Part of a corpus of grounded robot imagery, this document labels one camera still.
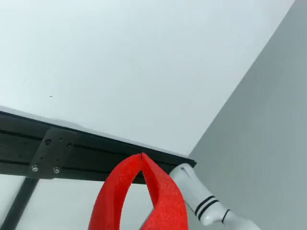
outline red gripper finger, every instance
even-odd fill
[[[183,197],[174,181],[146,154],[123,160],[103,184],[93,208],[89,230],[119,230],[127,191],[142,170],[154,210],[142,230],[187,230]]]

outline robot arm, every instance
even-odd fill
[[[174,168],[170,177],[181,191],[187,205],[204,226],[222,222],[224,230],[260,230],[252,221],[238,217],[225,208],[199,180],[189,164],[184,163]]]

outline bolt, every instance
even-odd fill
[[[50,145],[50,143],[51,143],[51,139],[45,140],[45,144],[46,144],[46,145]]]
[[[32,171],[37,172],[38,171],[38,166],[37,165],[32,165]]]
[[[59,173],[59,168],[58,168],[58,167],[55,167],[55,168],[53,169],[53,172],[54,172],[55,174]]]

